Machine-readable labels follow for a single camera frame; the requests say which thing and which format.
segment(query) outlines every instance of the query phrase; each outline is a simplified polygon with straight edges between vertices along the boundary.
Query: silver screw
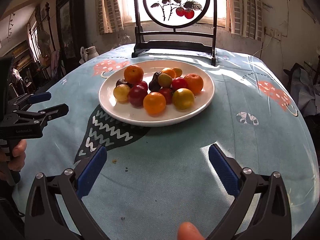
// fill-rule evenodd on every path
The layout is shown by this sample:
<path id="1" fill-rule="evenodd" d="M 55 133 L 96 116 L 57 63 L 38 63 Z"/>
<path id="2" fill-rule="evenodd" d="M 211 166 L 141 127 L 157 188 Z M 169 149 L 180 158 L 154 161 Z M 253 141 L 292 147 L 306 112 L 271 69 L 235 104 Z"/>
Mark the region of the silver screw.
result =
<path id="1" fill-rule="evenodd" d="M 43 177 L 43 173 L 41 173 L 41 172 L 36 175 L 37 179 L 41 179 L 42 177 Z"/>
<path id="2" fill-rule="evenodd" d="M 281 177 L 281 174 L 280 174 L 280 172 L 275 171 L 275 172 L 273 173 L 273 176 L 275 176 L 276 178 L 280 178 L 280 177 Z"/>
<path id="3" fill-rule="evenodd" d="M 72 169 L 66 169 L 66 170 L 64 171 L 64 174 L 67 175 L 67 176 L 71 175 L 72 173 L 73 173 L 73 170 L 72 170 Z"/>
<path id="4" fill-rule="evenodd" d="M 249 175 L 252 173 L 252 170 L 250 168 L 244 168 L 243 173 Z"/>

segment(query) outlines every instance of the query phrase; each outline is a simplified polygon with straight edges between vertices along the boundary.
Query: white plate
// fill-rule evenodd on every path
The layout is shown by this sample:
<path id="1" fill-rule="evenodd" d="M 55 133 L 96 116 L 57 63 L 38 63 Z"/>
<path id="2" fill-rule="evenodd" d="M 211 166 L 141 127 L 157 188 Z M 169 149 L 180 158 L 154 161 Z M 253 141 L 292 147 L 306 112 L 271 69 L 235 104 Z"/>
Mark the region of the white plate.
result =
<path id="1" fill-rule="evenodd" d="M 211 102 L 214 95 L 214 83 L 211 77 L 201 68 L 193 66 L 189 63 L 176 60 L 148 60 L 137 63 L 143 71 L 143 80 L 150 83 L 153 74 L 156 71 L 161 71 L 165 67 L 182 69 L 182 77 L 189 73 L 195 73 L 202 77 L 204 87 L 200 94 L 195 96 L 193 107 L 186 110 L 177 110 L 173 104 L 167 105 L 164 112 L 156 117 L 150 116 L 143 107 L 135 108 L 130 103 L 119 103 L 113 96 L 113 89 L 119 79 L 124 78 L 125 68 L 119 69 L 110 75 L 101 85 L 99 90 L 99 102 L 101 107 L 111 117 L 125 123 L 138 126 L 166 126 L 185 121 L 203 111 Z"/>

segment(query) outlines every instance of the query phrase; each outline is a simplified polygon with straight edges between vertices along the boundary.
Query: plate rim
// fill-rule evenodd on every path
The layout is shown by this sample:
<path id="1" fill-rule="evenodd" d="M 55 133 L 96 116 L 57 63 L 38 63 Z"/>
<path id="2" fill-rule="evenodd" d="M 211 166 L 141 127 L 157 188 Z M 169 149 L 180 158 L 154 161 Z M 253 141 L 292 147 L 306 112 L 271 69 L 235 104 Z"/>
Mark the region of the plate rim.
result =
<path id="1" fill-rule="evenodd" d="M 131 119 L 127 119 L 127 118 L 124 118 L 124 117 L 121 117 L 121 116 L 118 116 L 116 114 L 113 114 L 112 112 L 108 111 L 104 106 L 103 104 L 101 103 L 101 99 L 100 99 L 100 92 L 101 92 L 101 89 L 103 87 L 103 85 L 105 84 L 105 82 L 107 82 L 108 78 L 111 77 L 112 75 L 114 75 L 116 72 L 118 72 L 119 70 L 123 70 L 125 68 L 127 68 L 128 66 L 130 65 L 133 65 L 133 64 L 139 64 L 139 63 L 143 63 L 143 62 L 147 62 L 147 61 L 164 61 L 164 60 L 170 60 L 170 61 L 177 61 L 177 62 L 182 62 L 182 63 L 185 63 L 185 64 L 188 64 L 188 65 L 192 65 L 193 67 L 196 67 L 198 69 L 200 69 L 202 72 L 204 72 L 211 80 L 211 83 L 213 85 L 213 93 L 211 95 L 211 97 L 209 98 L 209 100 L 207 101 L 207 103 L 205 103 L 203 106 L 199 107 L 198 109 L 196 109 L 195 111 L 189 113 L 189 114 L 186 114 L 186 115 L 183 115 L 183 116 L 180 116 L 180 117 L 176 117 L 176 118 L 173 118 L 173 119 L 168 119 L 168 120 L 160 120 L 160 121 L 137 121 L 137 120 L 131 120 Z M 199 68 L 198 66 L 195 66 L 193 64 L 190 64 L 188 62 L 183 62 L 183 61 L 180 61 L 180 60 L 173 60 L 173 59 L 152 59 L 152 60 L 144 60 L 144 61 L 140 61 L 140 62 L 136 62 L 136 63 L 131 63 L 119 70 L 116 70 L 115 72 L 113 72 L 110 76 L 108 76 L 107 79 L 104 80 L 104 82 L 101 84 L 100 88 L 99 88 L 99 92 L 98 92 L 98 98 L 99 98 L 99 104 L 101 106 L 101 108 L 108 114 L 110 115 L 112 118 L 115 118 L 116 120 L 119 120 L 121 122 L 124 122 L 124 123 L 128 123 L 128 124 L 131 124 L 131 125 L 137 125 L 137 126 L 142 126 L 142 127 L 162 127 L 162 126 L 169 126 L 169 125 L 173 125 L 173 124 L 177 124 L 177 123 L 180 123 L 180 122 L 183 122 L 183 121 L 186 121 L 194 116 L 196 116 L 197 114 L 201 113 L 204 109 L 206 109 L 209 104 L 211 103 L 212 99 L 213 99 L 213 96 L 215 94 L 215 85 L 214 85 L 214 82 L 213 82 L 213 79 L 211 78 L 211 76 L 206 72 L 204 71 L 202 68 Z"/>

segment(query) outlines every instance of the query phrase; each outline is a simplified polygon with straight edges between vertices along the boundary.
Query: blue gripper pad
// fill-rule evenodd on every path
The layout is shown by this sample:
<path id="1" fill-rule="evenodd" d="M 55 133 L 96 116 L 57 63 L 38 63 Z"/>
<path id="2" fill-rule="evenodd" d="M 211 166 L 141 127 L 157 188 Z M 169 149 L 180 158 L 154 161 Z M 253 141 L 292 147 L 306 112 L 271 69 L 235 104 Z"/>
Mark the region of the blue gripper pad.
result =
<path id="1" fill-rule="evenodd" d="M 36 94 L 36 95 L 32 95 L 29 98 L 29 103 L 30 104 L 37 104 L 37 103 L 41 103 L 44 101 L 48 101 L 51 99 L 51 93 L 50 92 L 45 92 L 45 93 L 40 93 L 40 94 Z"/>
<path id="2" fill-rule="evenodd" d="M 107 150 L 105 147 L 100 147 L 77 180 L 76 194 L 79 199 L 89 194 L 106 161 Z"/>
<path id="3" fill-rule="evenodd" d="M 228 162 L 221 155 L 215 145 L 211 145 L 209 148 L 209 160 L 217 172 L 219 179 L 221 180 L 224 188 L 229 195 L 237 197 L 240 193 L 238 186 L 238 176 L 231 169 Z"/>

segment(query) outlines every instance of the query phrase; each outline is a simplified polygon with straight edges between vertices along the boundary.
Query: white ceramic jug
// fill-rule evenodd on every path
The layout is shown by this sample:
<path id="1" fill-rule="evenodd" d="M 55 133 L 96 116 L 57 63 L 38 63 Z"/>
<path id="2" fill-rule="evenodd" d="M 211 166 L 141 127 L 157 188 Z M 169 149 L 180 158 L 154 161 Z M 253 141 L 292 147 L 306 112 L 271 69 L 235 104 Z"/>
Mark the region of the white ceramic jug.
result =
<path id="1" fill-rule="evenodd" d="M 80 60 L 80 63 L 83 64 L 84 62 L 87 62 L 88 60 L 99 56 L 99 53 L 97 52 L 95 46 L 91 46 L 91 47 L 89 47 L 87 49 L 85 49 L 84 47 L 81 47 L 80 55 L 81 55 L 81 58 L 82 58 L 82 60 Z"/>

